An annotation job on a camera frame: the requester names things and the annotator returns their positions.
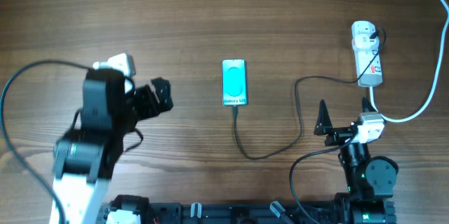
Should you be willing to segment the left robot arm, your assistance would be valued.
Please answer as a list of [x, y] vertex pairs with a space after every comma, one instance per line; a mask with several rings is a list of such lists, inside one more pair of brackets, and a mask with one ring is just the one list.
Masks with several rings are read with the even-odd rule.
[[109, 189], [114, 166], [126, 149], [123, 138], [139, 121], [173, 108], [170, 82], [161, 77], [125, 90], [128, 77], [115, 69], [88, 70], [83, 106], [53, 149], [51, 223], [94, 223]]

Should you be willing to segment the white power strip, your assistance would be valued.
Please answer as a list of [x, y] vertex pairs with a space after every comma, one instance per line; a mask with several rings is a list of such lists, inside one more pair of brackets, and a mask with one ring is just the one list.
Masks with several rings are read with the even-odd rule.
[[[358, 20], [351, 26], [352, 38], [359, 33], [369, 33], [379, 38], [379, 32], [374, 24], [366, 20]], [[377, 50], [355, 52], [356, 77], [360, 87], [374, 87], [382, 83], [382, 67], [380, 63], [381, 46]]]

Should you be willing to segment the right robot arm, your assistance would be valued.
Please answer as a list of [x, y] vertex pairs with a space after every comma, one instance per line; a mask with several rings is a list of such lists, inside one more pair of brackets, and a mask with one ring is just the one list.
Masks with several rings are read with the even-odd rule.
[[398, 165], [384, 156], [373, 157], [368, 144], [379, 139], [386, 121], [362, 99], [363, 111], [347, 127], [334, 127], [326, 102], [319, 103], [314, 129], [317, 136], [325, 136], [325, 146], [337, 147], [338, 159], [344, 170], [348, 192], [335, 195], [338, 223], [396, 223], [393, 197]]

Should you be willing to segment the Galaxy S25 smartphone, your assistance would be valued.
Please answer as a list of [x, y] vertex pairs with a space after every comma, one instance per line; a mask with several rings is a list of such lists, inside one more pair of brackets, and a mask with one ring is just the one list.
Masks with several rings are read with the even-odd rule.
[[222, 61], [222, 104], [224, 106], [247, 105], [246, 61], [228, 59]]

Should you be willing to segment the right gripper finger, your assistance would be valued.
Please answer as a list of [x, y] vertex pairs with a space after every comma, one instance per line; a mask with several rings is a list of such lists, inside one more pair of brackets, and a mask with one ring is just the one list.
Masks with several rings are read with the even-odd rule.
[[371, 105], [367, 97], [362, 97], [361, 99], [362, 113], [364, 115], [379, 115], [384, 121], [382, 115]]
[[314, 135], [316, 136], [328, 135], [332, 132], [332, 130], [333, 125], [330, 120], [326, 102], [325, 100], [321, 100], [319, 103], [319, 114], [316, 120]]

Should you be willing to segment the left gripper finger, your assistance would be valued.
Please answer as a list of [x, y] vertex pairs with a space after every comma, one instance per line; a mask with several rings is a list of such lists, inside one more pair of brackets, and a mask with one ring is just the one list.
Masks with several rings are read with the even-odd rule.
[[151, 80], [154, 92], [158, 94], [171, 94], [171, 85], [169, 80], [157, 77]]
[[167, 112], [172, 110], [174, 104], [171, 98], [170, 90], [159, 90], [156, 92], [156, 95], [159, 99], [159, 111]]

